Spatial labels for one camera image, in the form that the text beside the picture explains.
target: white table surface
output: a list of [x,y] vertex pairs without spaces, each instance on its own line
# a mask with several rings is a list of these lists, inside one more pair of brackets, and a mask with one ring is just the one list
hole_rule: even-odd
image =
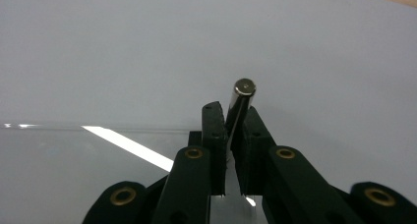
[[0,0],[0,120],[199,129],[246,77],[332,185],[417,203],[416,27],[386,0]]

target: glass plate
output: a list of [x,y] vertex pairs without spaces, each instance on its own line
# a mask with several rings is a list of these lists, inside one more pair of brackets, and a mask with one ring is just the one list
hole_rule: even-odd
[[[148,187],[168,174],[188,131],[1,124],[0,223],[82,223],[108,187]],[[267,223],[258,196],[240,196],[234,161],[210,223]]]

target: black mount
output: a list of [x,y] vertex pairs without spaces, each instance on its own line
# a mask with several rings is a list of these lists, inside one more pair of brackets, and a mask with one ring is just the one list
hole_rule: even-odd
[[417,223],[417,207],[387,187],[360,183],[350,194],[332,187],[300,151],[276,145],[249,105],[243,110],[240,105],[228,122],[219,102],[205,105],[202,130],[190,132],[188,146],[178,151],[167,177],[148,188],[132,182],[111,186],[84,224],[209,223],[210,196],[225,195],[228,147],[241,194],[263,196],[269,224]]

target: metal cylinder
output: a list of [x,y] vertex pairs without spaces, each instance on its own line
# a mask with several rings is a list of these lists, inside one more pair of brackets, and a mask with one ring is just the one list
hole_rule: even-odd
[[230,137],[233,137],[233,133],[237,128],[242,127],[256,90],[257,87],[254,82],[249,79],[241,79],[234,85],[225,123]]

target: screw hole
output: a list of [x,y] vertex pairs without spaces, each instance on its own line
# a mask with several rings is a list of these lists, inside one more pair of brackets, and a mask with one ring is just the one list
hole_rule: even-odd
[[390,194],[384,192],[383,190],[377,188],[368,188],[365,190],[365,196],[382,206],[394,206],[395,205],[395,198]]
[[111,194],[110,201],[113,205],[122,206],[133,201],[136,197],[136,191],[130,187],[121,188]]
[[278,155],[281,158],[294,158],[295,153],[287,148],[281,148],[276,151],[276,155]]
[[185,151],[185,156],[188,158],[200,158],[203,156],[203,152],[197,148],[190,148]]
[[329,211],[328,213],[326,213],[326,219],[331,224],[344,224],[345,223],[343,216],[334,211]]

